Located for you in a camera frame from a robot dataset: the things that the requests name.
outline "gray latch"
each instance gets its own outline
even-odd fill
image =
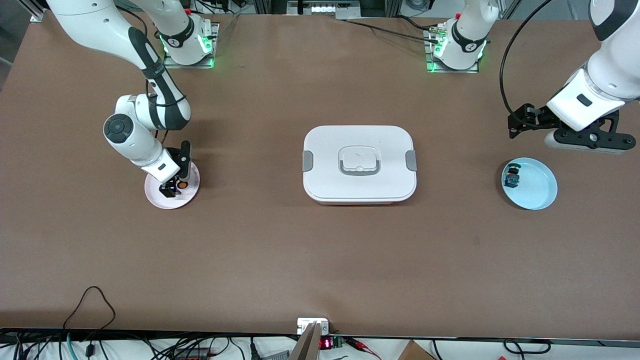
[[[314,153],[309,150],[302,152],[302,172],[307,172],[314,168]]]
[[[415,151],[409,150],[404,154],[406,168],[411,171],[418,171],[418,164],[415,162]]]

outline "white container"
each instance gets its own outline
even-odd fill
[[[390,204],[417,184],[409,133],[397,126],[319,126],[305,137],[303,184],[321,204]]]

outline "mounting plate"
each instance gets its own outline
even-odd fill
[[[442,28],[444,27],[444,24],[438,24],[438,27]],[[442,40],[441,39],[442,35],[433,34],[432,32],[427,30],[422,31],[422,36],[425,39],[438,40],[438,41]],[[432,44],[428,41],[424,42],[424,52],[427,56],[427,71],[429,72],[462,72],[465,74],[475,74],[479,71],[477,60],[476,60],[476,63],[473,64],[473,66],[465,70],[455,70],[444,65],[444,63],[440,59],[433,56],[433,53],[435,52],[436,47],[438,47],[438,44]]]
[[[213,67],[216,59],[216,48],[218,47],[218,31],[220,30],[220,23],[211,22],[208,19],[206,21],[211,24],[211,27],[205,27],[204,34],[205,37],[212,36],[211,52],[195,64],[183,65],[178,64],[173,59],[171,59],[171,56],[166,52],[165,49],[163,60],[164,67],[166,67],[167,69],[211,69]]]
[[[325,318],[298,318],[298,331],[296,334],[302,335],[307,325],[314,322],[320,322],[322,327],[322,335],[329,335],[329,320]]]

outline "black rubber band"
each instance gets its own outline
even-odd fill
[[[455,40],[460,45],[460,47],[462,48],[462,51],[465,53],[473,53],[486,40],[486,37],[483,37],[482,39],[475,40],[475,41],[465,38],[458,31],[457,21],[454,22],[453,26],[451,27],[451,34],[453,35],[453,40]]]
[[[167,34],[159,33],[167,45],[169,45],[170,47],[182,47],[182,45],[184,44],[184,41],[187,40],[189,37],[191,37],[191,35],[193,35],[195,25],[193,24],[193,19],[191,17],[188,17],[188,18],[189,18],[189,24],[187,24],[187,27],[184,30],[182,30],[180,33],[177,33],[175,35],[167,35]]]

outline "green led light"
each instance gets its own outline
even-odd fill
[[[160,35],[160,42],[162,43],[162,48],[164,49],[164,53],[168,54],[169,51],[167,51],[167,49],[166,49],[166,43],[164,42],[164,39],[162,38],[162,35]]]
[[[211,40],[198,35],[198,42],[200,42],[200,46],[202,46],[202,51],[205,53],[211,52]]]

